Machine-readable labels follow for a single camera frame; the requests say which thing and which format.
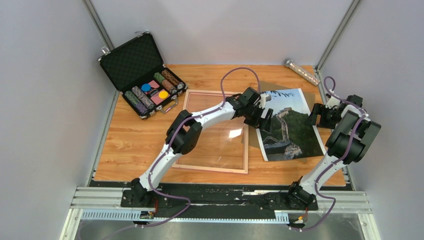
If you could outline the Great Wall photo print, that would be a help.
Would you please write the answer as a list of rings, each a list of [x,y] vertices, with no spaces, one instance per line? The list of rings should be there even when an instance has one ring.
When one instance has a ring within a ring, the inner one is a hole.
[[[273,110],[270,130],[256,130],[266,162],[321,157],[326,150],[316,126],[307,124],[311,110],[301,89],[268,90],[265,108]]]

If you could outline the wooden picture frame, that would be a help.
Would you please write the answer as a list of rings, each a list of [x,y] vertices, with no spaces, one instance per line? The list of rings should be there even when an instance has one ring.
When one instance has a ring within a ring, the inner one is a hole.
[[[194,113],[223,100],[220,91],[188,90],[183,110]],[[249,126],[243,118],[226,120],[203,130],[197,145],[180,157],[173,168],[235,174],[248,173]]]

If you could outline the brown backing board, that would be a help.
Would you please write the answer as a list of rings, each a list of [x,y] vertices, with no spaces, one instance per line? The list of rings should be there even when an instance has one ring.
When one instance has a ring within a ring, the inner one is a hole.
[[[286,86],[282,86],[282,85],[278,85],[275,83],[271,83],[271,82],[266,82],[263,80],[259,81],[260,83],[260,90],[262,92],[264,91],[277,91],[277,90],[290,90],[290,87],[286,87]],[[312,92],[306,92],[304,90],[302,90],[303,95],[305,97],[306,103],[309,107],[310,110],[313,109],[313,106],[315,104],[315,97],[316,95]],[[259,140],[258,140],[258,136],[256,133],[256,129],[253,127],[248,127],[248,144],[250,147],[259,149],[260,145],[259,145]]]

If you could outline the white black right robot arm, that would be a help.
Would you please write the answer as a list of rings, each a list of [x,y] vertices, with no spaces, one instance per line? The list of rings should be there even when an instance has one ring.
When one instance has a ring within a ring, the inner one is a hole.
[[[289,186],[284,200],[290,208],[307,208],[334,173],[365,156],[381,125],[370,120],[362,106],[363,99],[357,95],[349,95],[343,100],[332,96],[327,104],[314,104],[305,124],[331,129],[332,133],[325,143],[327,151],[320,162]]]

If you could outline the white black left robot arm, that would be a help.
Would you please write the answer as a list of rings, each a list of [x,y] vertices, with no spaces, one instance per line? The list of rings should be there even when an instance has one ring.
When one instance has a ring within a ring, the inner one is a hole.
[[[183,155],[190,153],[198,143],[202,131],[235,118],[244,118],[244,124],[269,131],[273,110],[266,108],[272,99],[269,93],[259,93],[248,87],[243,93],[223,96],[222,101],[198,112],[182,110],[166,132],[165,143],[150,167],[130,182],[133,203],[142,207],[153,201],[153,193],[171,166]]]

